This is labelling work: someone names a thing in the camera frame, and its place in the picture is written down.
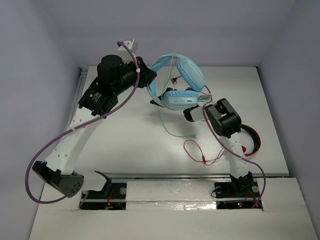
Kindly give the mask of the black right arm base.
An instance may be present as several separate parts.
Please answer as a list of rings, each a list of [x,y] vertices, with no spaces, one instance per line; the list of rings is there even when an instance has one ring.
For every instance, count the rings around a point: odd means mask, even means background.
[[[260,190],[256,181],[239,192],[232,188],[231,182],[215,182],[210,195],[216,200],[217,210],[263,209],[262,201],[258,201]]]

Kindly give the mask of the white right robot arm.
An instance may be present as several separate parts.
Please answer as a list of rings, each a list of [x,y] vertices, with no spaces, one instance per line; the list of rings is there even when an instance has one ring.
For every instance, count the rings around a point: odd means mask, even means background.
[[[199,106],[201,100],[211,99],[211,95],[200,95],[195,90],[176,90],[167,88],[160,96],[156,96],[156,91],[147,88],[152,100],[152,104],[167,107],[171,110],[183,110],[185,119],[188,122],[196,122],[204,119],[209,122],[213,132],[220,136],[222,147],[227,152],[230,169],[230,189],[238,197],[243,196],[254,185],[252,173],[247,167],[246,161],[242,157],[254,155],[261,147],[261,138],[252,127],[242,124],[239,114],[227,101],[222,98],[215,104]],[[253,150],[245,153],[246,148],[241,144],[240,133],[244,130],[253,140]]]

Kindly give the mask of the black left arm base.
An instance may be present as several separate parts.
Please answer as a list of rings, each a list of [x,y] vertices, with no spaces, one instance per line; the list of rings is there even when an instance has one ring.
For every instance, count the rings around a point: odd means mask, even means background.
[[[103,188],[83,192],[78,207],[81,210],[126,210],[127,182],[113,182],[104,173],[99,174],[106,179]]]

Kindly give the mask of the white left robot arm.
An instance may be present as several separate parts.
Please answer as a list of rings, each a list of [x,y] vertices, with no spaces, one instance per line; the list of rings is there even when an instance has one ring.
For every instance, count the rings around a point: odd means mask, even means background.
[[[72,198],[83,187],[85,177],[74,167],[89,138],[109,115],[115,113],[131,98],[118,103],[118,96],[129,88],[147,87],[157,74],[137,56],[125,62],[118,55],[106,55],[97,66],[97,77],[85,90],[78,102],[75,115],[64,133],[47,145],[57,146],[43,161],[32,159],[29,169],[46,184]]]

